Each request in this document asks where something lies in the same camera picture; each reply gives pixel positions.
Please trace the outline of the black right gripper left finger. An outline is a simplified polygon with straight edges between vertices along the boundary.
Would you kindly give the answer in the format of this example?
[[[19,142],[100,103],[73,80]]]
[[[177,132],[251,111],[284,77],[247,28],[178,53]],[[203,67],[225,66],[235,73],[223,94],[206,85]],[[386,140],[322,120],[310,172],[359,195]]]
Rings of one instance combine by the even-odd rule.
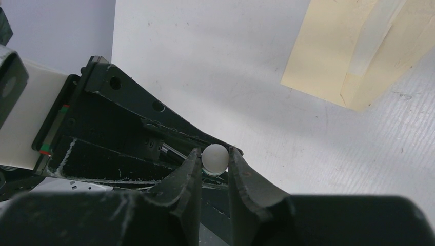
[[[201,150],[147,192],[23,193],[1,213],[1,245],[197,245]]]

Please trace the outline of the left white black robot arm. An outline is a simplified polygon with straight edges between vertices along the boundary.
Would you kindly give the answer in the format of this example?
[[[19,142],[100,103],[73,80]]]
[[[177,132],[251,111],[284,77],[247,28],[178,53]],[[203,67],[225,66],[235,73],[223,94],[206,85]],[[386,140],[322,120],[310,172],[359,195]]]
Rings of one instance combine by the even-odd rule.
[[[78,75],[30,61],[24,67],[26,86],[2,118],[2,166],[142,190],[175,171],[194,148],[230,148],[101,56]]]

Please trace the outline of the white glue stick cap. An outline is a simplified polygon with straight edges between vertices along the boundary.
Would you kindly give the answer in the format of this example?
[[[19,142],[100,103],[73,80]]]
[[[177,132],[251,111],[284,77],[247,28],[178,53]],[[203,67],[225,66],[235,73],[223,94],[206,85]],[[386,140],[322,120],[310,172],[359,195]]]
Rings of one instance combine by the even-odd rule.
[[[224,146],[212,144],[204,149],[201,160],[203,171],[209,176],[216,177],[227,170],[229,153]]]

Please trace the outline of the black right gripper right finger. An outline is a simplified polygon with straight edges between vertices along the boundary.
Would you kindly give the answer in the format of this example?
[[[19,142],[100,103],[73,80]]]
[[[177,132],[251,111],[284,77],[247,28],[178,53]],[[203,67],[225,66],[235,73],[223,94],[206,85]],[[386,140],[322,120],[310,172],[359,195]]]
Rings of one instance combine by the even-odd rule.
[[[409,199],[379,195],[290,195],[229,148],[233,245],[434,245]]]

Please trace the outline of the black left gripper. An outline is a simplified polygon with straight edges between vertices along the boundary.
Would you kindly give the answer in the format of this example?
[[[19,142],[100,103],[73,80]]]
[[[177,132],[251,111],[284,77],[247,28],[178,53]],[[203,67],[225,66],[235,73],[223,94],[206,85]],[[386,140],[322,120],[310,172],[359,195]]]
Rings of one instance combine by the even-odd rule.
[[[102,56],[69,75],[37,133],[38,175],[115,187],[153,185],[215,138]]]

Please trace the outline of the cream paper envelope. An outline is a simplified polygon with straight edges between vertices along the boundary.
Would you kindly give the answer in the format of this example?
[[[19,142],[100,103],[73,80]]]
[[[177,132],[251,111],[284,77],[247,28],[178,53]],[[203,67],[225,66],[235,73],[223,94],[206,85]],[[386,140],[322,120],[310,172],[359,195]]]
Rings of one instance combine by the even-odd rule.
[[[434,47],[434,1],[311,1],[281,84],[363,110]]]

